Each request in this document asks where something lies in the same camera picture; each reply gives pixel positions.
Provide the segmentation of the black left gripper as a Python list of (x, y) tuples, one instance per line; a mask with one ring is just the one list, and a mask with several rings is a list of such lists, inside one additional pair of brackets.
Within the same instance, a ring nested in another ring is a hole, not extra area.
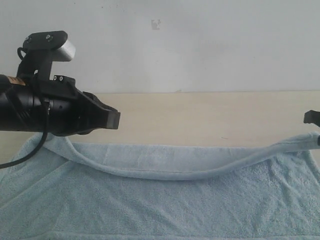
[(90, 92), (76, 88), (75, 79), (63, 76), (62, 80), (40, 80), (35, 75), (29, 86), (32, 89), (32, 107), (29, 110), (30, 132), (46, 130), (58, 137), (87, 135), (94, 130), (117, 130), (121, 113), (110, 111)]

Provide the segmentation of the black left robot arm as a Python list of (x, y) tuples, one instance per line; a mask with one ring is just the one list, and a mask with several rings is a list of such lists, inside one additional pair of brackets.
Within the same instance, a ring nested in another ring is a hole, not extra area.
[[(93, 130), (116, 130), (121, 113), (90, 92), (76, 88), (75, 79), (55, 75), (39, 80), (48, 107), (47, 131), (58, 137), (87, 135)], [(42, 132), (46, 117), (38, 96), (20, 78), (0, 76), (0, 129), (12, 132)]]

